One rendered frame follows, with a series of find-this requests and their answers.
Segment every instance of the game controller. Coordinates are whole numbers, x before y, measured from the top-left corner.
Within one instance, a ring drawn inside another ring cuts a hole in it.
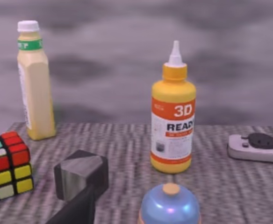
[[[264,133],[229,136],[228,155],[234,159],[273,162],[273,137]]]

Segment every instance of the wooden table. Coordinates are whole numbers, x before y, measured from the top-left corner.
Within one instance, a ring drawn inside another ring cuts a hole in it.
[[[44,224],[59,211],[64,202],[55,195],[53,167],[77,149],[109,161],[110,187],[97,203],[96,224],[137,223],[145,192],[170,181],[196,194],[204,224],[273,224],[273,164],[234,160],[226,151],[229,134],[273,135],[273,127],[196,126],[193,163],[179,175],[151,167],[149,125],[59,124],[55,138],[36,142],[23,123],[9,130],[31,150],[35,189],[1,201],[0,224]]]

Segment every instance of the blurred gray background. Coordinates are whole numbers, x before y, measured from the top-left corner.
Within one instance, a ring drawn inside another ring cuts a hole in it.
[[[273,0],[0,0],[0,133],[24,120],[16,26],[32,19],[57,121],[149,123],[177,39],[197,124],[273,125]]]

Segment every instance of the green label band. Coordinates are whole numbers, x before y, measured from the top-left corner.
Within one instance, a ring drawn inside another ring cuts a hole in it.
[[[42,39],[36,41],[18,41],[19,50],[39,50],[42,49]]]

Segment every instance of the white bottle cap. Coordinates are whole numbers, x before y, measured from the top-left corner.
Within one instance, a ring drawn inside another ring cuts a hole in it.
[[[35,20],[24,20],[18,22],[18,32],[36,32],[39,30],[39,24]]]
[[[166,63],[166,66],[173,67],[173,68],[181,68],[186,66],[186,64],[182,62],[182,58],[181,58],[181,54],[179,50],[179,41],[174,41],[169,62]]]

